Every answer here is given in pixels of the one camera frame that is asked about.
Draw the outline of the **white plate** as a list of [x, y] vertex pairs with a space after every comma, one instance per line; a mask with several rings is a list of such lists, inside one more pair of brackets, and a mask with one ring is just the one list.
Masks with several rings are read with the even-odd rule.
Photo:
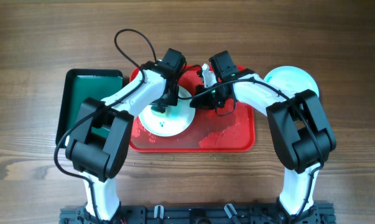
[[166, 106], [164, 113], [156, 111], [154, 105], [146, 106], [139, 114], [143, 127], [160, 137], [171, 137], [185, 131], [195, 117], [195, 108], [190, 106], [191, 100], [177, 100], [177, 106]]
[[281, 66], [274, 68], [264, 77], [264, 81], [283, 90], [296, 92], [312, 90], [320, 97], [320, 90], [314, 78], [298, 67]]

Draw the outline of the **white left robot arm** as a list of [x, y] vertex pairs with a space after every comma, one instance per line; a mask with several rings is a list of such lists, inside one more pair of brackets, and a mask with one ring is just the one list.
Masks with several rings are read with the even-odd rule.
[[124, 223], [115, 176], [126, 160], [134, 119], [174, 91], [184, 68], [184, 63], [147, 62], [126, 86], [119, 70], [67, 73], [56, 148], [65, 148], [88, 201], [61, 210], [60, 223]]

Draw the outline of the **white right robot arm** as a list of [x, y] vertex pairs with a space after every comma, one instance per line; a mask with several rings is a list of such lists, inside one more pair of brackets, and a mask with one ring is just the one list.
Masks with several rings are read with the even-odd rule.
[[276, 86], [248, 68], [201, 68], [197, 74], [202, 84], [191, 97], [191, 107], [216, 110], [218, 102], [232, 99], [267, 117], [275, 153], [285, 167], [277, 204], [290, 223], [308, 217], [314, 209], [318, 173], [336, 148], [336, 137], [317, 93], [309, 88]]

